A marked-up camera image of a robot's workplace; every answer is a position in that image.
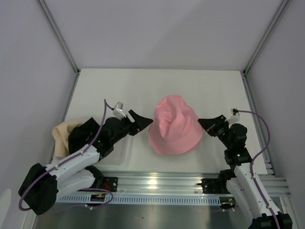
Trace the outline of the pink bucket hat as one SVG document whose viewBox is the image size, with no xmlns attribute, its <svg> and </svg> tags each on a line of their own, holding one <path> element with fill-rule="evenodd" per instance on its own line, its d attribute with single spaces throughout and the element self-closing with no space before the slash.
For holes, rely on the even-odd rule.
<svg viewBox="0 0 305 229">
<path fill-rule="evenodd" d="M 185 152 L 201 144 L 203 128 L 198 115 L 179 95 L 168 95 L 156 106 L 154 121 L 149 126 L 151 147 L 166 152 Z"/>
</svg>

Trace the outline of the black hat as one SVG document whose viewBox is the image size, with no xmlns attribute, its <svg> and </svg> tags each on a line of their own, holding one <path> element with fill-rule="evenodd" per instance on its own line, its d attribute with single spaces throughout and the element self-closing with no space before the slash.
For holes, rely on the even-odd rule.
<svg viewBox="0 0 305 229">
<path fill-rule="evenodd" d="M 80 150 L 86 144 L 89 144 L 96 136 L 99 128 L 100 125 L 93 117 L 79 127 L 74 128 L 68 137 L 68 151 L 70 155 Z"/>
</svg>

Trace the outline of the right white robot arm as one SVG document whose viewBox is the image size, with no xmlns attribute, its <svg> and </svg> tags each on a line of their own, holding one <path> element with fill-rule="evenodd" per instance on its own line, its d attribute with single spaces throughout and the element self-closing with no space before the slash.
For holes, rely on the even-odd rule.
<svg viewBox="0 0 305 229">
<path fill-rule="evenodd" d="M 226 147 L 224 158 L 230 168 L 220 171 L 216 189 L 233 196 L 249 228 L 290 229 L 291 217 L 272 201 L 254 170 L 254 160 L 245 146 L 247 128 L 238 119 L 239 113 L 234 110 L 230 119 L 221 115 L 198 120 L 208 135 L 217 137 Z"/>
</svg>

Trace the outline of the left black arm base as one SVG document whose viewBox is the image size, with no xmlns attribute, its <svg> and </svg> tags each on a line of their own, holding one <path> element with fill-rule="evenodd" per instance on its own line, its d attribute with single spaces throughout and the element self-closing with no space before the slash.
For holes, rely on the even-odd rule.
<svg viewBox="0 0 305 229">
<path fill-rule="evenodd" d="M 89 171 L 94 177 L 93 184 L 89 188 L 99 188 L 106 189 L 110 192 L 117 192 L 117 177 L 107 177 L 95 166 L 87 166 L 85 170 Z"/>
</svg>

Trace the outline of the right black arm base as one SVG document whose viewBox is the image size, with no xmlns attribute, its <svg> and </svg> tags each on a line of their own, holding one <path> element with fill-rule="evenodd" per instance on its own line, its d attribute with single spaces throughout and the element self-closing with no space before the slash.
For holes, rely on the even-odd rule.
<svg viewBox="0 0 305 229">
<path fill-rule="evenodd" d="M 229 194 L 226 180 L 220 178 L 203 178 L 197 185 L 202 188 L 204 194 Z"/>
</svg>

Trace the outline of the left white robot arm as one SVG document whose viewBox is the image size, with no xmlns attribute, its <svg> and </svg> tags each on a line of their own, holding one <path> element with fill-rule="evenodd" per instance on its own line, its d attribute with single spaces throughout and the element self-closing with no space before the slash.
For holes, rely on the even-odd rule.
<svg viewBox="0 0 305 229">
<path fill-rule="evenodd" d="M 105 159 L 114 145 L 127 135 L 135 136 L 153 122 L 129 110 L 124 118 L 94 118 L 74 128 L 68 136 L 69 155 L 46 166 L 34 164 L 28 171 L 18 194 L 19 209 L 42 215 L 63 196 L 76 191 L 102 190 L 103 173 L 95 164 Z"/>
</svg>

